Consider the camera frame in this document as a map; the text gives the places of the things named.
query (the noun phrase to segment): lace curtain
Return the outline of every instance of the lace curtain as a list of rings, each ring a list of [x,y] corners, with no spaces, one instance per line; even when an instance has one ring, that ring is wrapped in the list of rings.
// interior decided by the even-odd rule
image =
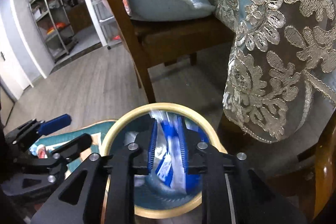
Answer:
[[[209,1],[236,33],[223,96],[230,121],[272,143],[306,122],[316,92],[335,106],[334,0]]]

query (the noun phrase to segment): orange item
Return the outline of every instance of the orange item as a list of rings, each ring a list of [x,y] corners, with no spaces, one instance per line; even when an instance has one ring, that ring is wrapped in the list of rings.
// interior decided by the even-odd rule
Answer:
[[[55,23],[55,26],[58,29],[62,29],[64,27],[66,27],[66,24],[63,23],[63,22],[57,22]],[[51,34],[52,32],[54,31],[54,26],[50,27],[48,30],[47,30],[47,35]]]

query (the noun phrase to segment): white wall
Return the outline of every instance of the white wall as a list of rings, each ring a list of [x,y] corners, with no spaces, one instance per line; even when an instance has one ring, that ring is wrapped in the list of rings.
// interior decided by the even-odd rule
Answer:
[[[54,67],[54,62],[37,30],[28,0],[10,0],[14,21],[21,40],[33,63],[46,78]]]
[[[35,66],[31,57],[29,56],[25,45],[22,42],[20,34],[17,30],[13,13],[11,10],[10,0],[0,0],[0,14],[3,19],[3,25],[6,31],[6,35],[11,45],[11,48],[19,61],[23,71],[28,76],[31,82],[34,82],[41,76],[39,70]]]
[[[21,68],[6,35],[3,19],[0,16],[0,51],[5,61],[0,60],[0,75],[6,86],[16,99],[19,99],[23,90],[28,87],[30,81]]]

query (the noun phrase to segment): blue cushion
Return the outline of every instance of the blue cushion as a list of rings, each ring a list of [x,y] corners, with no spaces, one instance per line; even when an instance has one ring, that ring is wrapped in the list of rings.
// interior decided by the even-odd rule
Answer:
[[[208,0],[129,0],[131,18],[143,21],[178,21],[210,15]]]

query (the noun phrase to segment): gray floor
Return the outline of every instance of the gray floor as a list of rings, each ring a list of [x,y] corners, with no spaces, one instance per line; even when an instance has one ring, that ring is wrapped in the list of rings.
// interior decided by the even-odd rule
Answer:
[[[169,67],[158,65],[150,75],[158,102],[188,106],[216,127],[221,117],[221,98],[226,81],[230,45],[198,54],[191,67],[184,58]],[[66,132],[96,121],[119,118],[147,103],[137,86],[133,64],[122,45],[99,48],[35,83],[16,102],[6,131],[29,119],[52,119],[68,113],[72,124]]]

